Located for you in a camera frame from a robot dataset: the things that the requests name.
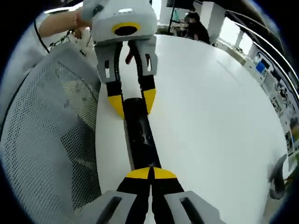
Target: person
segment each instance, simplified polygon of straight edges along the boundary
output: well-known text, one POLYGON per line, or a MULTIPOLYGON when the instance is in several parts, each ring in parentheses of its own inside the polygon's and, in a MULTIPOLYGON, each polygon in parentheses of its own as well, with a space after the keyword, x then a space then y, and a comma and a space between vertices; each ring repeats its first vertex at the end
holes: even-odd
MULTIPOLYGON (((59 40, 69 30, 91 26, 91 22, 81 19, 81 10, 79 8, 75 11, 57 14, 42 13, 36 19, 36 28, 46 47, 59 40)), ((3 125, 9 104, 22 81, 46 55, 47 51, 32 24, 16 45, 4 71, 0 86, 0 126, 3 125)))
POLYGON ((187 23, 187 38, 210 44, 209 33, 204 25, 202 25, 200 22, 200 16, 197 13, 189 14, 187 23))
POLYGON ((191 15, 195 15, 195 16, 199 17, 199 15, 198 15, 198 13, 196 12, 196 9, 195 9, 194 6, 191 7, 190 12, 189 12, 189 13, 185 16, 185 18, 184 18, 184 21, 185 21, 186 23, 188 23, 189 18, 190 18, 191 15))

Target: window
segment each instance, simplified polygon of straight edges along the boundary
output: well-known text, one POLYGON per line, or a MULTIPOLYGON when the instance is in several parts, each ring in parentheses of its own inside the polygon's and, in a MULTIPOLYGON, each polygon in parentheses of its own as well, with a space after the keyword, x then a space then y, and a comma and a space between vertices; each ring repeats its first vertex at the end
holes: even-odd
POLYGON ((235 45, 239 32, 240 28, 228 17, 225 17, 219 37, 231 45, 235 45))
POLYGON ((160 13, 161 13, 161 0, 153 0, 151 3, 151 6, 153 7, 157 20, 160 20, 160 13))
POLYGON ((245 55, 248 55, 252 44, 252 39, 247 34, 244 34, 239 47, 243 50, 245 55))

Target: white table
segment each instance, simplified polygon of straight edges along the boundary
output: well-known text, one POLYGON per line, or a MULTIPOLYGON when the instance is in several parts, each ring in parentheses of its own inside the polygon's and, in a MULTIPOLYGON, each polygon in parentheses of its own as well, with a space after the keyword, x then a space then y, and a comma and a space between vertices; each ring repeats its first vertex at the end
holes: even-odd
MULTIPOLYGON (((135 63, 120 72, 124 97, 140 96, 135 63)), ((267 179, 287 152, 268 96, 226 52, 185 38, 157 36, 156 100, 149 121, 160 162, 219 211, 227 224, 257 224, 267 179)), ((96 156, 102 193, 130 172, 123 120, 100 90, 96 156)), ((154 223, 151 211, 145 223, 154 223)))

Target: black cylinder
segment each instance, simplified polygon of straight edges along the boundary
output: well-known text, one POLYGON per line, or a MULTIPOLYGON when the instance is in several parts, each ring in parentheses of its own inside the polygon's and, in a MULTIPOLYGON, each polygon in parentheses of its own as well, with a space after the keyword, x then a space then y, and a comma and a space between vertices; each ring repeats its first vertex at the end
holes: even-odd
POLYGON ((161 168, 144 100, 141 98, 126 99, 123 109, 134 169, 161 168))

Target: black cable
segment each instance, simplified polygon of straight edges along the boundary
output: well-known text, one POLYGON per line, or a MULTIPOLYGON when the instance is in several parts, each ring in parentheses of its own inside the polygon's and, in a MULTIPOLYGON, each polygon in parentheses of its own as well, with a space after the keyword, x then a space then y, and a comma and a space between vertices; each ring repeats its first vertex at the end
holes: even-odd
POLYGON ((88 44, 89 44, 91 38, 92 38, 92 34, 90 33, 90 37, 89 37, 89 40, 88 40, 88 42, 87 42, 87 44, 86 44, 86 47, 88 46, 88 44))
POLYGON ((42 40, 42 37, 40 36, 38 30, 37 30, 37 26, 36 26, 36 21, 34 20, 34 29, 36 30, 36 35, 40 41, 40 43, 42 44, 42 46, 45 48, 45 50, 48 52, 48 54, 50 53, 49 49, 47 48, 47 46, 45 45, 45 43, 42 40))
POLYGON ((173 5, 172 5, 172 12, 171 12, 171 18, 170 18, 170 21, 169 21, 169 26, 168 26, 168 35, 170 35, 170 30, 171 30, 171 23, 172 23, 172 18, 173 18, 173 13, 174 13, 174 10, 175 10, 175 4, 176 4, 176 0, 173 0, 173 5))
POLYGON ((58 44, 59 42, 62 43, 66 38, 68 38, 68 39, 69 39, 69 42, 71 42, 70 37, 69 37, 69 34, 70 34, 71 32, 72 32, 71 30, 67 31, 67 33, 66 33, 65 36, 63 36, 62 38, 60 38, 60 40, 51 43, 51 44, 50 44, 50 47, 56 46, 56 44, 58 44))

